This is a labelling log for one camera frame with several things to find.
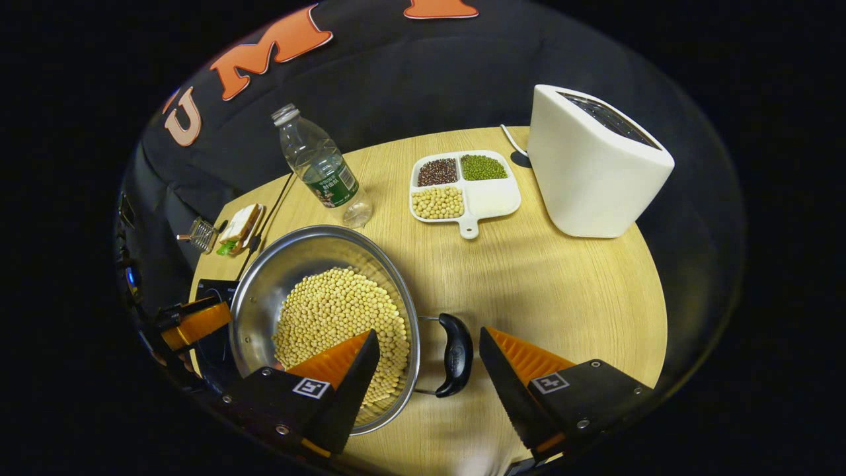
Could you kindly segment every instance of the round wooden table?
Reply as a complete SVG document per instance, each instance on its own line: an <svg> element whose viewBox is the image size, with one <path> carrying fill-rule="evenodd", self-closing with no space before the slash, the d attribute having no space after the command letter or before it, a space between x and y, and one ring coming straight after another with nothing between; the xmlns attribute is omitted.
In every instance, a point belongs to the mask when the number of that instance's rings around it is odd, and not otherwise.
<svg viewBox="0 0 846 476"><path fill-rule="evenodd" d="M528 127L511 130L525 148ZM470 382L446 398L414 393L385 427L350 437L341 463L386 474L500 475L530 457L508 421L478 358L481 326L492 326L575 363L600 358L654 386L667 348L667 311L661 282L637 225L616 239L573 238L552 224L531 169L511 163L522 195L511 215L479 222L468 241L456 223L426 224L411 216L409 176L420 158L488 149L509 157L499 128L456 130L411 137L344 154L374 202L370 222L357 229L397 266L417 313L459 317L474 338ZM280 151L279 160L284 160ZM276 201L286 177L227 204L216 226L250 203ZM292 180L265 230L263 246L298 228L338 224L300 180ZM234 280L246 253L204 255L200 278ZM443 381L439 325L421 323L418 389Z"/></svg>

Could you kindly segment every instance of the black pot handle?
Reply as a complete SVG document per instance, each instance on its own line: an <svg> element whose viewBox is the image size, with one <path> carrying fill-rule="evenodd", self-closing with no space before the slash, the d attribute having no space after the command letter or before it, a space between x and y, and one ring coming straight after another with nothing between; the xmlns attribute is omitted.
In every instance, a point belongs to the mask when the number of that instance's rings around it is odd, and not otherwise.
<svg viewBox="0 0 846 476"><path fill-rule="evenodd" d="M416 392L434 395L438 398L457 394L470 379L470 367L473 364L473 340L467 326L452 314L441 313L437 318L419 317L426 321L438 321L447 331L447 347L443 351L443 367L447 379L437 390L417 390Z"/></svg>

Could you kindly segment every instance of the bottle label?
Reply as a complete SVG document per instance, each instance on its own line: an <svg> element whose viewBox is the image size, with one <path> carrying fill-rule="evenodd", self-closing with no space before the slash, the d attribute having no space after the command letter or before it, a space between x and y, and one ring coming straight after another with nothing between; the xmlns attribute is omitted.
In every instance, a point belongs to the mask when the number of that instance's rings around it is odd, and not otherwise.
<svg viewBox="0 0 846 476"><path fill-rule="evenodd" d="M346 163L323 180L306 184L326 208L344 205L359 191L359 181Z"/></svg>

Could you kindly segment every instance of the white toaster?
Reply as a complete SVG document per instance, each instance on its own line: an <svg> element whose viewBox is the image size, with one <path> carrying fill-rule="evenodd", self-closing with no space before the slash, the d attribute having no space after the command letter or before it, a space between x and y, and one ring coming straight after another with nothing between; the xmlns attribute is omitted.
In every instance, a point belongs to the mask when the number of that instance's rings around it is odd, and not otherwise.
<svg viewBox="0 0 846 476"><path fill-rule="evenodd" d="M549 218L572 236L622 235L673 171L670 153L593 96L535 86L529 146Z"/></svg>

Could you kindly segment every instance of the power cord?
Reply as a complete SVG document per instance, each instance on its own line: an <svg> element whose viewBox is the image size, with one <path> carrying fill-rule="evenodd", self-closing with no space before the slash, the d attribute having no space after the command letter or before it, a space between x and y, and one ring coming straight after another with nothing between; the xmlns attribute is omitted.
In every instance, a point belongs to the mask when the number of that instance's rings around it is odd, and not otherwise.
<svg viewBox="0 0 846 476"><path fill-rule="evenodd" d="M508 132L508 129L505 127L505 124L500 124L499 126L503 128L503 132L505 132L505 136L508 138L508 141L511 142L511 145L514 146L514 149L516 149L517 152L520 152L521 154L525 155L526 157L529 157L529 154L527 154L525 150L521 149L517 145L517 142L514 142L514 138Z"/></svg>

